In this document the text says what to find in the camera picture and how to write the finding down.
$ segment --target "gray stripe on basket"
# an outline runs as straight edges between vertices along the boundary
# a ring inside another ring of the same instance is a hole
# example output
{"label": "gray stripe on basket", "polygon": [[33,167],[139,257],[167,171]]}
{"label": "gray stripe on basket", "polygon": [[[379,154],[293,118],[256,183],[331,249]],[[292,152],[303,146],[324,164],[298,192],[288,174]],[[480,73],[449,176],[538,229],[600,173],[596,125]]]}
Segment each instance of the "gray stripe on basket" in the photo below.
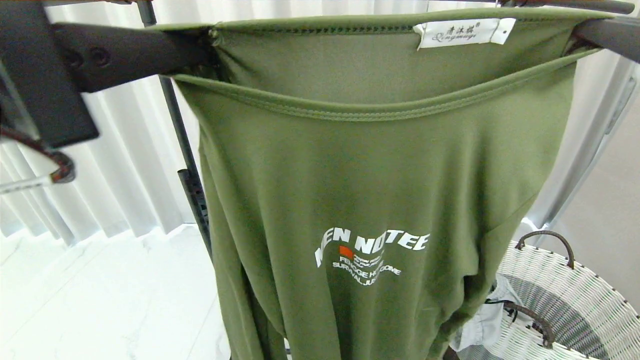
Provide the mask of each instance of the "gray stripe on basket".
{"label": "gray stripe on basket", "polygon": [[[503,274],[523,302],[538,315],[544,317],[554,334],[556,343],[572,348],[587,356],[611,360],[602,340],[589,323],[565,301],[541,286],[512,275]],[[491,354],[481,345],[458,352],[460,360],[508,360]]]}

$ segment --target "white cable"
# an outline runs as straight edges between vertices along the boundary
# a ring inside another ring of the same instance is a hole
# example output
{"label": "white cable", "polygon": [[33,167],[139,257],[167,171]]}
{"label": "white cable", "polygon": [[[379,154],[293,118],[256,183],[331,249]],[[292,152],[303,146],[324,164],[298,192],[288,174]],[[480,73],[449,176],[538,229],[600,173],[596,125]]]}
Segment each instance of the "white cable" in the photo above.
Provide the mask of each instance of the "white cable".
{"label": "white cable", "polygon": [[44,175],[35,177],[33,179],[28,180],[20,180],[13,183],[8,184],[0,184],[0,195],[4,195],[6,193],[19,192],[22,190],[27,190],[30,188],[37,188],[41,186],[49,186],[53,184],[51,181],[50,175]]}

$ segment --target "green shirt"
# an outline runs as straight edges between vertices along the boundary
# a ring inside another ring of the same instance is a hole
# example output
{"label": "green shirt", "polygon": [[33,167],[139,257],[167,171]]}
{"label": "green shirt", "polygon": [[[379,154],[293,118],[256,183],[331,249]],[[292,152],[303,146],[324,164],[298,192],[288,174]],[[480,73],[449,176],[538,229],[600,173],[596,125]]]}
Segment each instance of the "green shirt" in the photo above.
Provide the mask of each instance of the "green shirt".
{"label": "green shirt", "polygon": [[[234,360],[439,359],[483,303],[550,172],[570,38],[602,13],[532,8],[213,27],[175,75],[200,121]],[[516,18],[504,45],[417,50],[416,24]]]}

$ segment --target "white clothing tag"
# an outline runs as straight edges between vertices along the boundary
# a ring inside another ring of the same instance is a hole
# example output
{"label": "white clothing tag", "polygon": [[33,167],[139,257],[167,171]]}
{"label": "white clothing tag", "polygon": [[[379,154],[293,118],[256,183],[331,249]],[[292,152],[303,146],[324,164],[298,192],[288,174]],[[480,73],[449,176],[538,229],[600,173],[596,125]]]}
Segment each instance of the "white clothing tag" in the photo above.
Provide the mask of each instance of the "white clothing tag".
{"label": "white clothing tag", "polygon": [[420,34],[418,50],[425,47],[441,47],[493,42],[504,45],[516,19],[468,19],[432,21],[418,24],[413,30]]}

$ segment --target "black metal pole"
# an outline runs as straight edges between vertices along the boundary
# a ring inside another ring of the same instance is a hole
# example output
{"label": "black metal pole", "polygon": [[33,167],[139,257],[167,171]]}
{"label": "black metal pole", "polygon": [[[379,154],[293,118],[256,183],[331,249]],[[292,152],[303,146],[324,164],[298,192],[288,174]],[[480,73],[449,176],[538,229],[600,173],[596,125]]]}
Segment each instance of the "black metal pole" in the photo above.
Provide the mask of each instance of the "black metal pole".
{"label": "black metal pole", "polygon": [[[151,1],[137,1],[138,11],[140,11],[140,18],[142,23],[147,26],[156,24],[156,14],[154,13],[154,7]],[[178,105],[178,99],[175,97],[175,90],[170,78],[160,76],[160,86],[164,93],[164,99],[166,105],[169,108],[169,115],[173,122],[173,128],[175,134],[178,137],[178,143],[182,150],[182,156],[187,166],[186,169],[178,171],[178,176],[182,182],[182,187],[187,195],[191,211],[195,217],[200,234],[204,245],[207,247],[209,257],[211,257],[211,244],[209,243],[209,216],[207,213],[207,203],[204,197],[204,191],[200,176],[198,175],[198,168],[196,167],[196,161],[193,158],[193,152],[191,151],[191,145],[189,144],[189,137],[187,131],[184,128],[184,122],[182,121],[182,114],[180,113],[180,107]]]}

